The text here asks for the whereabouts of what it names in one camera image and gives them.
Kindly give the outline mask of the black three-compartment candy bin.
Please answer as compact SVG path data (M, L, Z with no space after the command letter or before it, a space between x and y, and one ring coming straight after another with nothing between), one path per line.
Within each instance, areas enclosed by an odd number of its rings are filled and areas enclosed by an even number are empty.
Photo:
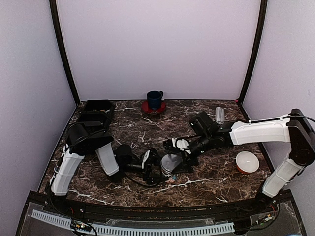
M99 121L108 130L116 106L109 100L88 100L77 122Z

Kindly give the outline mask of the metal scoop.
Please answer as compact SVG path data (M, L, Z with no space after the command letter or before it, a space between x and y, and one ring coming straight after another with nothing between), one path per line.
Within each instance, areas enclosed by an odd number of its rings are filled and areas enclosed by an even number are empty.
M225 112L222 107L216 107L215 109L215 122L218 125L222 125L225 122Z

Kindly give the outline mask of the round metal lid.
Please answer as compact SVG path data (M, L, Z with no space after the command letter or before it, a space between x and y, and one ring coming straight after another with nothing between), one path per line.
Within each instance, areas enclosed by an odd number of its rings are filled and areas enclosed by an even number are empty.
M182 157L177 154L167 154L161 159L161 167L167 174L172 171L182 162Z

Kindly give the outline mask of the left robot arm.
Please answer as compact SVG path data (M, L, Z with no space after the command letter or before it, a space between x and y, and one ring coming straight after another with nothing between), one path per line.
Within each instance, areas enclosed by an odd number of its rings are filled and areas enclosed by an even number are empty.
M46 192L54 195L50 206L58 214L69 211L69 202L61 196L67 195L73 176L86 156L97 156L101 168L112 181L130 178L128 173L139 173L142 181L133 182L150 188L158 186L165 179L162 172L152 173L153 169L160 168L161 157L156 149L152 148L138 157L126 144L113 149L113 141L108 128L100 121L76 122L68 128L62 155L46 185Z

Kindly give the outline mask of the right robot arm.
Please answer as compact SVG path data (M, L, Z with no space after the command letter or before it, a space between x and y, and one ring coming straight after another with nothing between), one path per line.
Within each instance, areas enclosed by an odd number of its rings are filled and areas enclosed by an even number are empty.
M277 118L246 122L226 122L222 108L216 111L215 120L206 112L200 112L189 121L197 139L188 142L186 138L176 138L172 141L172 146L183 152L181 163L172 173L191 173L198 156L212 149L250 143L290 143L290 153L267 178L259 191L260 195L251 203L255 213L262 213L269 207L270 198L275 197L298 173L314 162L315 132L310 121L311 118L303 115L299 109Z

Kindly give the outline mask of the clear plastic cup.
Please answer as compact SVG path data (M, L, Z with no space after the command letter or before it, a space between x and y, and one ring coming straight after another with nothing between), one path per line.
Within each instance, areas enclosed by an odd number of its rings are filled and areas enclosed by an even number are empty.
M177 176L165 171L162 171L162 174L164 176L164 181L167 183L175 183L177 181Z

